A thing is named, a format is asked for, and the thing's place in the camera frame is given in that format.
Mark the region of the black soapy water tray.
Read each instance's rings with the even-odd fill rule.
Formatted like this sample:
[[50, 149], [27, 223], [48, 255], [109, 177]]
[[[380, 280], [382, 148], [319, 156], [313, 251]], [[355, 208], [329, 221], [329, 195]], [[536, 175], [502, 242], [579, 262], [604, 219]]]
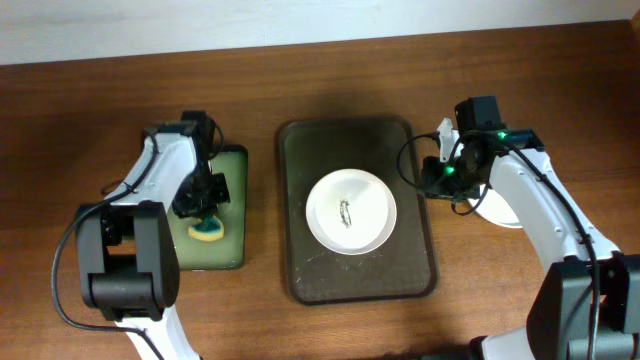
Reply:
[[226, 145], [211, 160], [213, 173], [223, 173], [230, 201], [218, 207], [217, 218], [224, 226], [221, 239], [201, 241], [188, 234], [197, 222], [179, 218], [172, 209], [167, 217], [181, 271], [231, 270], [244, 264], [248, 183], [248, 152], [238, 144]]

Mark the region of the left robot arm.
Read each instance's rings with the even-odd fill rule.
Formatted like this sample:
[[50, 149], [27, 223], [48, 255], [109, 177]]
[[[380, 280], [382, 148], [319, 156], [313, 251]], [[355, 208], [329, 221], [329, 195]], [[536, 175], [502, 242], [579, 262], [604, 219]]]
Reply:
[[[196, 359], [175, 306], [180, 268], [168, 216], [195, 220], [188, 232], [199, 240], [222, 237], [216, 213], [230, 194], [211, 161], [224, 135], [209, 114], [191, 110], [145, 129], [142, 143], [128, 175], [103, 200], [80, 206], [63, 233], [51, 267], [52, 302], [76, 329], [127, 334], [143, 359]], [[75, 321], [62, 307], [56, 276], [70, 239], [83, 302], [100, 311], [103, 325]]]

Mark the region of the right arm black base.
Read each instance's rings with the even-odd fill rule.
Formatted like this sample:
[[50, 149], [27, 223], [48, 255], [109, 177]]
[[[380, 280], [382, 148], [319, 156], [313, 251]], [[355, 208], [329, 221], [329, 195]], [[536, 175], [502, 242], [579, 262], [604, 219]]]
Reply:
[[468, 345], [439, 353], [419, 355], [420, 360], [534, 360], [526, 335], [510, 332], [479, 337]]

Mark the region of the brown serving tray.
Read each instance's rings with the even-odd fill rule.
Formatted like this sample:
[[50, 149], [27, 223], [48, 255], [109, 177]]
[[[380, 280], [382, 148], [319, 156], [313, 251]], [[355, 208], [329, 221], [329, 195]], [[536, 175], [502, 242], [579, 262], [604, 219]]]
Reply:
[[[414, 188], [419, 165], [410, 123], [395, 115], [292, 122], [279, 132], [286, 273], [304, 305], [424, 297], [439, 280], [425, 199]], [[306, 222], [306, 200], [325, 175], [359, 169], [391, 190], [398, 217], [390, 238], [356, 256], [326, 249]]]

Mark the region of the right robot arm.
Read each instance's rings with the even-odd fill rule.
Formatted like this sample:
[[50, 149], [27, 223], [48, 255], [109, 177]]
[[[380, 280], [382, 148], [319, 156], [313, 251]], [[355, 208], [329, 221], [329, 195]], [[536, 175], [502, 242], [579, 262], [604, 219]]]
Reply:
[[510, 130], [493, 96], [470, 97], [431, 134], [419, 190], [453, 205], [495, 191], [541, 261], [545, 279], [524, 327], [472, 341], [475, 359], [636, 359], [639, 258], [588, 220], [531, 129]]

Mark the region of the yellow green sponge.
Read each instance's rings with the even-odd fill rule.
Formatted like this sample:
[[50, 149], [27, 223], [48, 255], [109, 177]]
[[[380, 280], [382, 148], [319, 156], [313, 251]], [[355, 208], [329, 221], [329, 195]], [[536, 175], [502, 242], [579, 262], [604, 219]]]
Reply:
[[200, 219], [188, 228], [190, 237], [204, 242], [221, 240], [224, 237], [224, 233], [223, 222], [214, 215]]

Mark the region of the white plate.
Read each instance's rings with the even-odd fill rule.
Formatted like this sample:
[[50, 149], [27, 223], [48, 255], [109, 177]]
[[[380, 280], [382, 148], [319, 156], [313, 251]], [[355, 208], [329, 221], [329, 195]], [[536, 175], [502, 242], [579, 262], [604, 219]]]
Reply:
[[390, 238], [398, 209], [380, 178], [359, 169], [341, 169], [312, 187], [305, 216], [311, 234], [326, 249], [356, 256], [376, 250]]
[[468, 203], [471, 207], [476, 207], [475, 212], [490, 223], [505, 228], [522, 227], [515, 212], [493, 189], [489, 189], [482, 200], [469, 198]]

